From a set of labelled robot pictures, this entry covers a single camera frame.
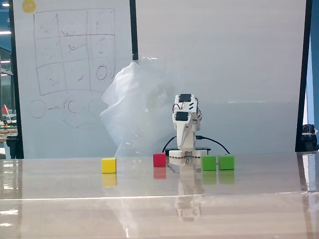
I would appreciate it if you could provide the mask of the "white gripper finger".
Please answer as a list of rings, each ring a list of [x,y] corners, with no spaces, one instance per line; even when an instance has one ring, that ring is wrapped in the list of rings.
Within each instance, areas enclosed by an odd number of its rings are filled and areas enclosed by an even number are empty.
[[[186,127],[183,133],[183,150],[193,150],[194,148],[194,131]]]
[[[176,127],[176,140],[177,140],[177,147],[179,150],[182,149],[184,144],[184,130],[185,130],[184,125],[178,125]]]

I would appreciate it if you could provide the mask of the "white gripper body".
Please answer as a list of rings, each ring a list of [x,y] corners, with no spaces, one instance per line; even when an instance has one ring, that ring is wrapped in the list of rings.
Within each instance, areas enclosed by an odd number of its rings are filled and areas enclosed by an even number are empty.
[[[198,129],[198,113],[187,111],[175,111],[173,116],[174,129]]]

